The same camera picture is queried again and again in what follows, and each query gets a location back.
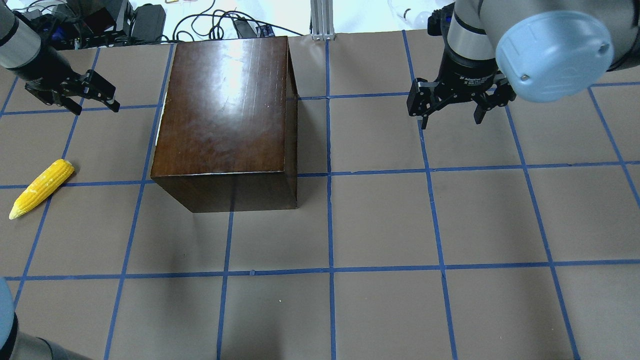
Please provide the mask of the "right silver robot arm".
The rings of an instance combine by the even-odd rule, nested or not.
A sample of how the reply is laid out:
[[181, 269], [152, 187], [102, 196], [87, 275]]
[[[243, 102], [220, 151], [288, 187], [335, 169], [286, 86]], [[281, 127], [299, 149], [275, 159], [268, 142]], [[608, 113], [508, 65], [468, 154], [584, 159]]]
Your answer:
[[443, 39], [438, 75], [413, 80], [407, 113], [422, 119], [474, 102], [485, 114], [521, 98], [548, 103], [639, 64], [637, 0], [452, 0], [427, 33]]

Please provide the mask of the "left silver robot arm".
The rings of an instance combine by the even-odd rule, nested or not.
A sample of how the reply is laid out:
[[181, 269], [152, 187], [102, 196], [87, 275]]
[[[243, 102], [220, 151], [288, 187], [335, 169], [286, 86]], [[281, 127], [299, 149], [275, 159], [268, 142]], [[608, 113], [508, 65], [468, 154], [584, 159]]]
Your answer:
[[[115, 100], [115, 86], [95, 70], [77, 73], [57, 50], [29, 23], [1, 4], [0, 63], [2, 68], [25, 80], [25, 89], [46, 105], [57, 105], [80, 115], [82, 106], [74, 97], [101, 102], [113, 112], [121, 105]], [[55, 160], [30, 183], [14, 201], [9, 218], [18, 219], [52, 196], [73, 175], [73, 165]], [[0, 290], [0, 344], [3, 360], [82, 360], [84, 355], [24, 333], [20, 329], [15, 300], [7, 281]]]

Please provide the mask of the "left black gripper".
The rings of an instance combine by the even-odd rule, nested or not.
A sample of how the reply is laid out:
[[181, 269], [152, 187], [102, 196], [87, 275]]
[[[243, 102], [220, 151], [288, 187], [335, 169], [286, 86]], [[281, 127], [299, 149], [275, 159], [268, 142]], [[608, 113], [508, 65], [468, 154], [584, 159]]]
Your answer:
[[56, 50], [39, 51], [34, 59], [16, 66], [14, 73], [25, 80], [28, 84], [25, 90], [37, 100], [62, 107], [76, 116], [80, 116], [82, 107], [68, 96], [101, 102], [114, 113], [121, 109], [115, 99], [116, 87], [109, 80], [95, 70], [80, 76]]

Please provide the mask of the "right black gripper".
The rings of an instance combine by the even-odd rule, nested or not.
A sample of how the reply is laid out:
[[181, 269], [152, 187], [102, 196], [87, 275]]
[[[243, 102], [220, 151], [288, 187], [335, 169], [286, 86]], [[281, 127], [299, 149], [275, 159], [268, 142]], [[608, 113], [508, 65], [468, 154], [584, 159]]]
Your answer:
[[[487, 93], [494, 85], [494, 90]], [[414, 78], [407, 96], [407, 114], [421, 117], [421, 130], [425, 130], [429, 117], [455, 100], [472, 100], [477, 104], [473, 118], [480, 125], [486, 113], [496, 107], [505, 107], [517, 97], [508, 78], [498, 72], [494, 58], [469, 59], [453, 50], [445, 50], [436, 81]]]

